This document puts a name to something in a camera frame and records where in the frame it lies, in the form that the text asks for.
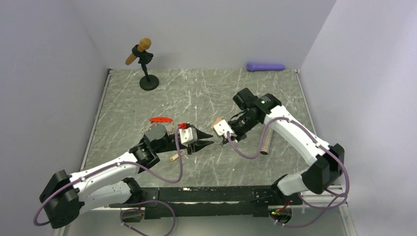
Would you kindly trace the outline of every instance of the white wall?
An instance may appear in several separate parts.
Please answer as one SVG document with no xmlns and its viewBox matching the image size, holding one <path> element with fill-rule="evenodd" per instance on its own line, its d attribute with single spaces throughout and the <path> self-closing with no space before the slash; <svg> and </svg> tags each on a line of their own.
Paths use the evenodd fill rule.
<svg viewBox="0 0 417 236">
<path fill-rule="evenodd" d="M 335 0 L 72 0 L 110 68 L 150 37 L 149 68 L 300 68 Z"/>
<path fill-rule="evenodd" d="M 79 170 L 107 71 L 67 0 L 4 0 L 0 22 L 0 235 L 51 235 L 39 195 Z"/>
<path fill-rule="evenodd" d="M 417 232 L 417 2 L 338 0 L 301 67 L 318 132 L 346 150 L 359 235 Z"/>
</svg>

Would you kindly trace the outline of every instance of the purple microphone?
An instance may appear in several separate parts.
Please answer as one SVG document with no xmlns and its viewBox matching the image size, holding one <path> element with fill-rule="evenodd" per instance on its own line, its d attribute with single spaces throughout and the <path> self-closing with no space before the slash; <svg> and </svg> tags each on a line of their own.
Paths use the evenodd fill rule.
<svg viewBox="0 0 417 236">
<path fill-rule="evenodd" d="M 281 64 L 263 64 L 263 63 L 253 63 L 253 62 L 246 64 L 247 71 L 284 70 L 284 69 L 285 69 L 285 66 Z"/>
</svg>

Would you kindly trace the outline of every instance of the gray marble tabletop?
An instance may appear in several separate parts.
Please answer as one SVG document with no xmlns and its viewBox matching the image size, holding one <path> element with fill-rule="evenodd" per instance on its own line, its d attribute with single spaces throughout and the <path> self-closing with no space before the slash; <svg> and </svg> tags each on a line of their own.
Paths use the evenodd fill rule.
<svg viewBox="0 0 417 236">
<path fill-rule="evenodd" d="M 216 118 L 229 119 L 240 110 L 232 97 L 242 88 L 254 94 L 275 95 L 290 113 L 312 130 L 302 92 L 293 70 L 247 72 L 244 69 L 165 69 L 149 70 L 160 85 L 143 91 L 141 70 L 113 70 L 98 117 L 84 169 L 110 161 L 139 142 L 149 118 L 169 117 L 174 123 L 190 122 L 206 133 Z M 244 153 L 258 148 L 263 125 L 247 133 L 238 143 Z M 255 160 L 240 157 L 229 146 L 216 143 L 183 160 L 184 174 L 177 184 L 165 183 L 149 173 L 135 179 L 142 187 L 166 186 L 242 186 L 272 184 L 283 174 L 292 174 L 307 167 L 304 160 L 282 137 L 274 134 L 269 155 Z M 175 152 L 161 153 L 161 161 L 152 170 L 165 178 L 176 179 L 179 162 L 171 161 Z"/>
</svg>

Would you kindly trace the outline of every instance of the red clip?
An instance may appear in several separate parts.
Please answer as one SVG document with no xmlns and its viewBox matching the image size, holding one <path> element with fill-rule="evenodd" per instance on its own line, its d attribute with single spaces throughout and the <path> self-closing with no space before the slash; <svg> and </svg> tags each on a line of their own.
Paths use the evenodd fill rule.
<svg viewBox="0 0 417 236">
<path fill-rule="evenodd" d="M 186 129 L 187 128 L 187 123 L 180 123 L 180 124 L 178 124 L 178 127 L 180 129 Z"/>
<path fill-rule="evenodd" d="M 171 118 L 168 118 L 168 117 L 154 117 L 154 118 L 150 118 L 149 121 L 151 123 L 165 123 L 165 122 L 171 123 L 171 122 L 173 122 L 173 120 Z"/>
</svg>

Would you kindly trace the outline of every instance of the wooden microphone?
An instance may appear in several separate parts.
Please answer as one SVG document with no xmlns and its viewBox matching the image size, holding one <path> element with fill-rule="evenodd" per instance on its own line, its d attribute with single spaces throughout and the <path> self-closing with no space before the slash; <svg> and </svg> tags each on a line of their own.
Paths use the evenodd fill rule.
<svg viewBox="0 0 417 236">
<path fill-rule="evenodd" d="M 150 41 L 150 39 L 148 39 L 148 38 L 143 38 L 143 39 L 139 42 L 139 44 L 138 44 L 138 46 L 136 47 L 136 49 L 137 49 L 139 52 L 141 52 L 141 53 L 142 53 L 143 51 L 148 50 L 151 44 L 152 44 L 152 42 Z M 133 53 L 131 53 L 131 54 L 130 54 L 130 56 L 126 59 L 125 64 L 126 64 L 126 65 L 130 65 L 130 64 L 132 64 L 132 62 L 133 62 L 135 59 L 136 59 L 136 56 L 135 56 L 135 55 L 133 55 Z"/>
</svg>

